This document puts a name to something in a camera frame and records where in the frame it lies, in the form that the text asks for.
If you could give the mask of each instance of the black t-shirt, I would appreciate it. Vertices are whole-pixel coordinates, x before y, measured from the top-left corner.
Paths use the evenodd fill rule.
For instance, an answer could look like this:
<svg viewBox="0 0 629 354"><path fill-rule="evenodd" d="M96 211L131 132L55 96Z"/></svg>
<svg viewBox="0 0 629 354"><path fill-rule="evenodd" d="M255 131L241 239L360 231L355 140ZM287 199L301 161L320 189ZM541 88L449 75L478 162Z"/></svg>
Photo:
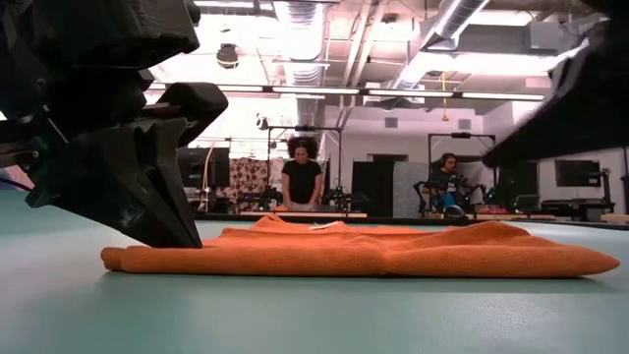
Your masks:
<svg viewBox="0 0 629 354"><path fill-rule="evenodd" d="M441 169L432 171L429 182L436 185L436 189L447 193L456 193L456 180L458 176L456 172L443 172Z"/></svg>
<svg viewBox="0 0 629 354"><path fill-rule="evenodd" d="M290 177L288 192L291 194L291 201L298 204L309 203L315 190L315 177L321 174L321 166L310 160L305 164L292 160L284 164L282 173Z"/></svg>

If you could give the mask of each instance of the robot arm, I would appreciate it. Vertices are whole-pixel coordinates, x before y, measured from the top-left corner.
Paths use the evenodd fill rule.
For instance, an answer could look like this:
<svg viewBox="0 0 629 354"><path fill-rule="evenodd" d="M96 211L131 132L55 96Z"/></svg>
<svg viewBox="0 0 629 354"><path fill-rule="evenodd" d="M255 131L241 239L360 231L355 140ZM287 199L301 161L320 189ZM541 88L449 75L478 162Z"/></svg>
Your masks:
<svg viewBox="0 0 629 354"><path fill-rule="evenodd" d="M589 44L552 72L554 92L523 125L489 150L489 167L629 145L624 113L629 92L629 16L617 0L585 0L608 21Z"/></svg>
<svg viewBox="0 0 629 354"><path fill-rule="evenodd" d="M157 105L148 68L199 47L182 0L0 0L0 167L52 205L152 247L200 247L176 150L227 108L212 84L174 84Z"/></svg>

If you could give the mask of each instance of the man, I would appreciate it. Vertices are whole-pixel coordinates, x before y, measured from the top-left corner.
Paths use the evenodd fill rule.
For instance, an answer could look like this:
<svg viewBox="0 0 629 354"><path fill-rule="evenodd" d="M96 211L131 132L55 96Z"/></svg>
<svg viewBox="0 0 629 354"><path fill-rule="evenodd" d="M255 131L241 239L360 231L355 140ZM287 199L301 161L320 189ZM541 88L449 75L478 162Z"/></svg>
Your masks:
<svg viewBox="0 0 629 354"><path fill-rule="evenodd" d="M441 160L436 170L433 170L429 176L429 184L431 185L432 197L436 205L443 208L456 206L457 203L457 180L456 173L456 155L447 152L441 156Z"/></svg>

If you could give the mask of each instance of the table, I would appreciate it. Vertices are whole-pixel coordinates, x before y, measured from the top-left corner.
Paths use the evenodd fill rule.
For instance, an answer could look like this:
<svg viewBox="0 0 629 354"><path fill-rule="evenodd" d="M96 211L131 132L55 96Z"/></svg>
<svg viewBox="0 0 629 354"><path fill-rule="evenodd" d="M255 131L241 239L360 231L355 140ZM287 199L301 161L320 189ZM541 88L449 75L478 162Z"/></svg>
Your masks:
<svg viewBox="0 0 629 354"><path fill-rule="evenodd" d="M297 216L297 217L367 217L364 212L327 212L327 211L241 211L242 216L266 216L275 214L277 216Z"/></svg>
<svg viewBox="0 0 629 354"><path fill-rule="evenodd" d="M539 215L539 214L500 214L500 213L477 213L474 214L466 214L468 219L470 220L497 220L497 221L514 221L514 220L556 220L556 217L553 215ZM427 214L428 219L442 219L444 216L442 213L429 213Z"/></svg>
<svg viewBox="0 0 629 354"><path fill-rule="evenodd" d="M600 220L605 222L614 223L627 223L629 222L629 215L625 214L603 214L600 216Z"/></svg>
<svg viewBox="0 0 629 354"><path fill-rule="evenodd" d="M107 273L134 242L0 194L0 353L626 353L629 233L523 222L616 256L587 279L253 278ZM200 222L207 237L245 222Z"/></svg>

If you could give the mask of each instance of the orange towel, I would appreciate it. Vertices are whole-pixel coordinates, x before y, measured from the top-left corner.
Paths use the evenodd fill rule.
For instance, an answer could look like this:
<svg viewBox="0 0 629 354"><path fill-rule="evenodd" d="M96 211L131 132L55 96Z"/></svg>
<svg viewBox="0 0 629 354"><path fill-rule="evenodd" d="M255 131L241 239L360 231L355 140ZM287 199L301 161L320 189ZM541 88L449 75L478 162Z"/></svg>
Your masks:
<svg viewBox="0 0 629 354"><path fill-rule="evenodd" d="M277 216L226 228L202 249L106 248L110 270L294 276L575 277L616 268L615 258L500 222L426 232L402 227L293 224Z"/></svg>

